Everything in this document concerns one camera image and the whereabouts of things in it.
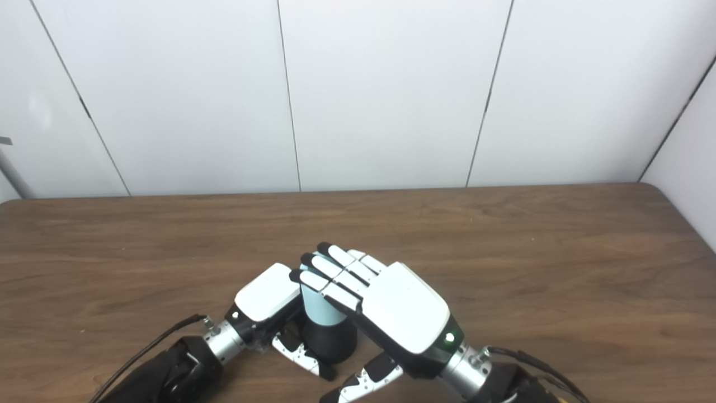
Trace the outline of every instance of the black arm cover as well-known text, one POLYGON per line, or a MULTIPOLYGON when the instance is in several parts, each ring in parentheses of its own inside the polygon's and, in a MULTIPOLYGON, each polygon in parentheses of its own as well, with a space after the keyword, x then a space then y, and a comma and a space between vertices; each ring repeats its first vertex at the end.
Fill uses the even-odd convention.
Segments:
POLYGON ((216 388, 222 372, 221 362, 203 338, 182 337, 138 366, 100 403, 202 402, 216 388))

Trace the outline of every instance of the wood grain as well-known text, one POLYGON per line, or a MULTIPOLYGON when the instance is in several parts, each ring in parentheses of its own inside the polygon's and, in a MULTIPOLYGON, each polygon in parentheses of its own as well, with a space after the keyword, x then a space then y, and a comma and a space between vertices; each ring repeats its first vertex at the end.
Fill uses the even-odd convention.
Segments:
MULTIPOLYGON (((541 357, 593 402, 716 400, 716 257, 643 184, 11 201, 0 400, 86 402, 168 326, 223 315, 323 240, 407 263, 472 345, 541 357)), ((362 338, 333 383, 247 353, 212 403, 315 403, 375 353, 362 338)), ((365 401, 460 399, 400 379, 365 401)))

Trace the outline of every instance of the robotic arm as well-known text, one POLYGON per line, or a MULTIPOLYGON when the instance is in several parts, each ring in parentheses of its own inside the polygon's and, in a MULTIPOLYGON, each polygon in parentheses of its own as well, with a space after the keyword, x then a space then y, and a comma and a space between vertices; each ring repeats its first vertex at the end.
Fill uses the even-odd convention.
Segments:
POLYGON ((352 402, 403 373, 416 379, 438 377, 468 403, 564 402, 540 379, 589 403, 566 377, 522 351, 469 346, 445 300, 408 266, 386 266, 363 252, 325 242, 318 251, 320 255, 301 258, 313 272, 294 270, 291 279, 320 293, 384 350, 321 403, 352 402), (496 354, 546 374, 533 376, 517 364, 494 361, 496 354))
POLYGON ((243 350, 263 351, 269 346, 307 371, 332 380, 333 369, 286 329, 289 322, 300 319, 304 310, 299 285, 290 281, 290 272, 291 269, 279 263, 266 269, 236 294, 219 324, 205 316, 193 316, 178 323, 156 343, 171 331, 202 319, 208 332, 204 336, 180 338, 169 349, 133 370, 99 402, 202 402, 216 390, 223 367, 229 361, 243 350))

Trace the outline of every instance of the white wall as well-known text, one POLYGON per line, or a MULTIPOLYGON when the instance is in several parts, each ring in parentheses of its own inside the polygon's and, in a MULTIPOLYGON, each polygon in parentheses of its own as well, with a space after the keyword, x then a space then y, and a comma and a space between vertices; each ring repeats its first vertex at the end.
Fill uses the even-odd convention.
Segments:
POLYGON ((126 196, 28 0, 0 1, 0 55, 3 170, 30 197, 126 196))
POLYGON ((636 181, 716 54, 716 1, 516 0, 471 186, 636 181))
POLYGON ((716 54, 710 0, 36 4, 92 120, 1 2, 30 197, 635 181, 716 54))
POLYGON ((509 0, 280 0, 304 190, 464 186, 509 0))
POLYGON ((705 78, 642 181, 661 189, 716 250, 716 71, 705 78))
POLYGON ((131 194, 299 190, 275 1, 35 3, 131 194))
POLYGON ((15 188, 10 184, 5 175, 0 172, 0 204, 12 199, 19 199, 20 196, 15 188))

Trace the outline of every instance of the wire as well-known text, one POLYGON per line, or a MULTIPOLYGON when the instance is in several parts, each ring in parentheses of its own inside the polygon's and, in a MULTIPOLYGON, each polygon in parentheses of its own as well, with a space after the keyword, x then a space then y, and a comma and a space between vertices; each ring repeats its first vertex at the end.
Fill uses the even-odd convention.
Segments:
POLYGON ((562 386, 569 389, 572 392, 571 394, 574 395, 577 399, 579 399, 580 402, 589 403, 589 399, 587 399, 587 397, 584 395, 584 393, 582 393, 582 391, 579 390, 579 388, 572 381, 570 381, 566 376, 562 375, 556 369, 552 368, 546 362, 544 362, 540 359, 537 359, 522 350, 512 351, 512 350, 501 349, 500 347, 492 347, 492 346, 488 346, 487 349, 489 352, 491 352, 493 354, 500 354, 503 356, 512 357, 521 363, 525 363, 529 366, 533 366, 533 367, 539 369, 540 371, 546 372, 547 374, 554 376, 555 378, 559 379, 559 381, 563 384, 562 386))
POLYGON ((579 400, 580 402, 586 403, 586 402, 584 401, 584 399, 582 399, 582 396, 579 396, 578 394, 574 393, 574 391, 571 390, 571 389, 569 389, 568 386, 566 386, 566 385, 563 384, 562 382, 560 382, 560 381, 554 379, 553 377, 551 377, 551 376, 549 376, 549 375, 535 376, 535 378, 537 378, 537 379, 544 379, 545 381, 549 382, 550 384, 552 384, 553 386, 559 388, 560 390, 563 390, 563 391, 565 391, 565 392, 571 394, 572 396, 574 396, 574 397, 575 397, 577 400, 579 400))
POLYGON ((136 353, 129 361, 127 361, 124 365, 122 365, 117 372, 115 372, 114 375, 112 375, 101 387, 100 390, 95 393, 95 395, 90 399, 89 403, 97 403, 97 401, 102 397, 102 395, 109 389, 110 386, 112 386, 113 383, 119 378, 122 374, 124 374, 125 371, 129 367, 132 366, 135 362, 137 362, 138 359, 142 358, 143 355, 145 355, 149 350, 155 348, 157 344, 161 343, 162 340, 167 338, 170 334, 176 332, 177 330, 189 326, 192 323, 196 323, 198 321, 203 320, 206 318, 206 315, 198 315, 194 314, 192 316, 189 316, 188 318, 184 319, 183 321, 177 322, 174 326, 167 329, 164 333, 159 335, 159 337, 155 338, 154 341, 149 343, 145 348, 141 349, 138 353, 136 353))
POLYGON ((504 399, 500 403, 511 403, 511 402, 514 402, 515 399, 517 399, 517 393, 513 394, 512 396, 508 397, 507 399, 504 399))

